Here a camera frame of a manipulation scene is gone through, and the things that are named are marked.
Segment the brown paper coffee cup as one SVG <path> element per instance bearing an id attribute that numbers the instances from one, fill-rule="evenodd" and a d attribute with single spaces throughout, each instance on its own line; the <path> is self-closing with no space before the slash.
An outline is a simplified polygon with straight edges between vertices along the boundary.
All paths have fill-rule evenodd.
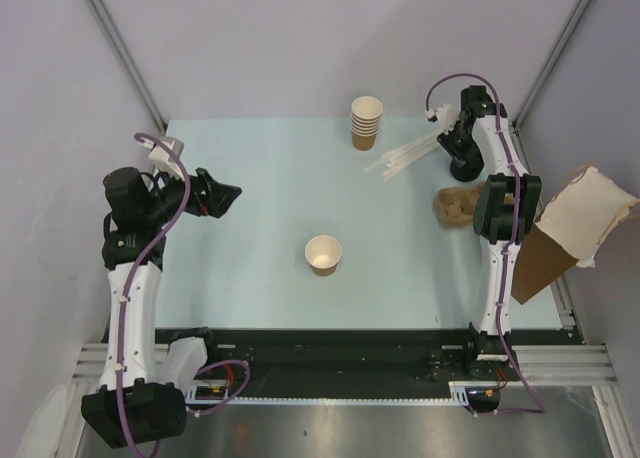
<path id="1" fill-rule="evenodd" d="M 304 255 L 311 270 L 320 277 L 332 275 L 342 258 L 342 247 L 329 235 L 318 235 L 309 240 Z"/>

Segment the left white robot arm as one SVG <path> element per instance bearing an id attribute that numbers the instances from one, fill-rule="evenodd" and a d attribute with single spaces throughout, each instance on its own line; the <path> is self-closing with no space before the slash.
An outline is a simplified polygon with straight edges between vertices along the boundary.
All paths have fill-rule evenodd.
<path id="1" fill-rule="evenodd" d="M 207 378 L 221 354 L 196 332 L 156 358 L 156 299 L 163 271 L 163 229 L 178 211 L 220 218 L 241 195 L 199 168 L 187 181 L 134 167 L 103 180 L 111 208 L 103 222 L 102 257 L 110 285 L 107 357 L 96 392 L 82 399 L 89 426 L 113 449 L 176 437 L 186 427 L 186 396 L 195 376 Z"/>

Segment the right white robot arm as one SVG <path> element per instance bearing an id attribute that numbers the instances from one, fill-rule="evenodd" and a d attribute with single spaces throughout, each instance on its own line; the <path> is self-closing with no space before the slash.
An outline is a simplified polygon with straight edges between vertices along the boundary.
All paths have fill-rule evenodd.
<path id="1" fill-rule="evenodd" d="M 509 344 L 511 290 L 542 183 L 520 162 L 506 109 L 483 85 L 461 91 L 458 117 L 437 141 L 451 157 L 449 169 L 457 181 L 467 183 L 487 174 L 472 220 L 482 252 L 479 308 L 461 354 L 463 371 L 473 379 L 484 379 L 514 360 Z"/>

